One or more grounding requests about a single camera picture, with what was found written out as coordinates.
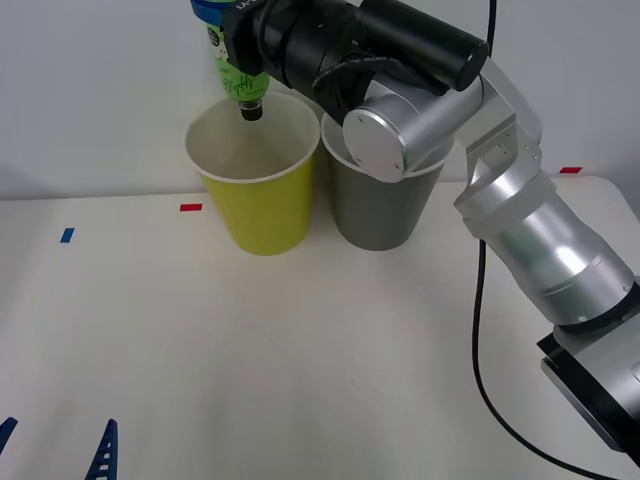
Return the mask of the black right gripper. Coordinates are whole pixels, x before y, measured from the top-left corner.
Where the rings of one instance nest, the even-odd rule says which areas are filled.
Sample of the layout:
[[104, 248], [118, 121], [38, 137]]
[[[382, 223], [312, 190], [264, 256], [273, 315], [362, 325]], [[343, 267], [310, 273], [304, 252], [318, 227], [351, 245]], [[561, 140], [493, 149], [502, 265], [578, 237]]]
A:
[[230, 64], [248, 75], [270, 72], [270, 61], [264, 52], [262, 39], [271, 1], [191, 0], [190, 3], [194, 15], [204, 23], [222, 22]]

